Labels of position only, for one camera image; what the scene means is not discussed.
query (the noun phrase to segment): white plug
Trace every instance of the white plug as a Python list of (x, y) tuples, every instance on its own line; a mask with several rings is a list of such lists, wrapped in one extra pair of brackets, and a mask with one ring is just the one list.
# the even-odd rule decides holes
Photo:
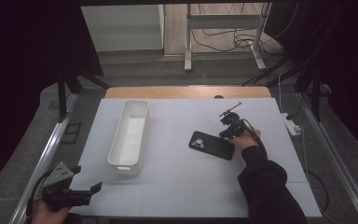
[(287, 116), (288, 116), (287, 113), (282, 113), (282, 119), (284, 125), (286, 125), (287, 131), (290, 133), (291, 136), (301, 135), (300, 126), (295, 125), (295, 123), (291, 119), (287, 119)]

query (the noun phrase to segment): white metal stand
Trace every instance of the white metal stand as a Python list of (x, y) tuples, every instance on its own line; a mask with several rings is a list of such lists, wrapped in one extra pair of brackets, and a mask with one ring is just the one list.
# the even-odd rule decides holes
[(191, 71), (191, 29), (257, 29), (255, 40), (250, 46), (255, 57), (258, 70), (265, 71), (266, 66), (260, 57), (258, 42), (269, 13), (269, 4), (266, 3), (260, 15), (191, 15), (190, 4), (187, 4), (185, 71)]

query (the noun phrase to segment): hand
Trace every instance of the hand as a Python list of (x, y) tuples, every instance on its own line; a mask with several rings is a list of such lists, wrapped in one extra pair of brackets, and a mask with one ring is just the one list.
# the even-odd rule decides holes
[[(261, 132), (257, 129), (255, 130), (255, 134), (260, 137)], [(243, 132), (240, 136), (234, 138), (228, 138), (228, 142), (235, 145), (235, 148), (242, 151), (247, 147), (258, 146), (255, 139), (252, 137), (250, 133), (247, 131)]]
[(40, 201), (34, 212), (33, 224), (62, 224), (71, 207), (64, 207), (58, 212), (51, 211), (45, 202)]

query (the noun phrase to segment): white plastic container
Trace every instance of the white plastic container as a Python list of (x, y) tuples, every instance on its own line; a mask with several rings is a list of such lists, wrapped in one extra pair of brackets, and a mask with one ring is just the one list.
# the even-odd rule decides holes
[(108, 162), (120, 175), (138, 175), (142, 171), (145, 152), (149, 103), (127, 101), (121, 112)]

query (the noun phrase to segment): phone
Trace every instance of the phone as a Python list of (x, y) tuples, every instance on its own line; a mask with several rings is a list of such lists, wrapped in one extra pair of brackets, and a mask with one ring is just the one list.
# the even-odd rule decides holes
[(188, 146), (201, 152), (230, 161), (234, 154), (234, 145), (228, 140), (195, 131)]

